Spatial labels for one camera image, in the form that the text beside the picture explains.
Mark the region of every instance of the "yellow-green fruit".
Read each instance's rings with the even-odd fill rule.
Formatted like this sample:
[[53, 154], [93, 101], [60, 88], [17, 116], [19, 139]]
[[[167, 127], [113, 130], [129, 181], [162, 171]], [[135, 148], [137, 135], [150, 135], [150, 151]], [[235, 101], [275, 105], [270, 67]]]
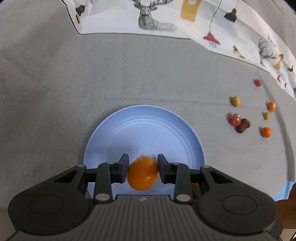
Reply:
[[238, 107], [240, 105], [240, 98], [237, 96], [234, 96], [231, 98], [231, 104], [235, 107]]
[[270, 113], [269, 112], [264, 112], [263, 117], [264, 117], [264, 120], [268, 120], [270, 118]]

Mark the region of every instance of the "orange fruit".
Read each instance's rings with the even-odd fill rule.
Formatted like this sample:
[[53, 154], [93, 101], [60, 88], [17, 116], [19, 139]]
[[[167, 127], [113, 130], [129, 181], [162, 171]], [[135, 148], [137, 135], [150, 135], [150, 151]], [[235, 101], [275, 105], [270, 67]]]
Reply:
[[150, 188], [158, 176], [158, 163], [155, 158], [138, 157], [128, 168], [127, 180], [129, 185], [138, 191]]
[[275, 102], [271, 101], [267, 104], [267, 109], [270, 111], [270, 112], [273, 112], [276, 110], [276, 104]]
[[261, 135], [263, 137], [266, 137], [266, 138], [269, 138], [271, 137], [271, 134], [272, 134], [272, 130], [268, 127], [263, 127], [262, 130], [261, 130]]

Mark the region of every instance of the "small red candy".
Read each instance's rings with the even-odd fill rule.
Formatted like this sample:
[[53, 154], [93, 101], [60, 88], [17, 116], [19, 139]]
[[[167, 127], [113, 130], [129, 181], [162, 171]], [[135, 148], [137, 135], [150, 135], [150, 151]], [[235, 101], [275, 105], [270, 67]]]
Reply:
[[233, 114], [230, 119], [229, 119], [229, 122], [232, 126], [239, 126], [242, 122], [242, 119], [240, 117], [239, 114]]
[[260, 79], [255, 79], [254, 80], [254, 83], [257, 87], [261, 86], [262, 85], [262, 81]]

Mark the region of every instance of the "light blue object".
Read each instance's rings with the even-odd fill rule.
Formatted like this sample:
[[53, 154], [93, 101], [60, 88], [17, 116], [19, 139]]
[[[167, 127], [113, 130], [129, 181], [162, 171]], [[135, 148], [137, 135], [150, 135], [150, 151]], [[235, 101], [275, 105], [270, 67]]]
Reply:
[[[139, 155], [164, 154], [168, 162], [185, 163], [192, 169], [205, 164], [204, 152], [194, 130], [175, 113], [149, 105], [121, 109], [102, 121], [91, 135], [84, 154], [87, 168], [97, 168], [107, 161], [117, 162], [123, 153], [130, 164]], [[163, 184], [158, 176], [155, 184], [145, 191], [136, 191], [127, 180], [112, 184], [113, 198], [117, 194], [173, 196], [175, 185]], [[94, 183], [89, 183], [90, 195]]]
[[278, 192], [278, 194], [274, 197], [274, 201], [279, 201], [283, 199], [288, 199], [290, 191], [292, 190], [295, 182], [287, 182]]

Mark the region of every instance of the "orange ball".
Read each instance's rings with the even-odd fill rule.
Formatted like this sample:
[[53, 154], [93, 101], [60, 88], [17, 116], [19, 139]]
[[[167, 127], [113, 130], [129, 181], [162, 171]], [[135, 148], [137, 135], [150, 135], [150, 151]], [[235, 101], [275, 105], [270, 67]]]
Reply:
[[272, 134], [272, 130], [270, 128], [268, 128], [268, 127], [262, 128], [261, 135], [263, 137], [269, 138], [269, 137], [271, 137], [271, 134]]
[[155, 158], [139, 156], [128, 168], [127, 180], [129, 185], [137, 190], [149, 189], [158, 176], [158, 163]]
[[276, 110], [276, 104], [275, 102], [271, 101], [267, 104], [267, 109], [270, 111], [270, 112], [274, 112]]

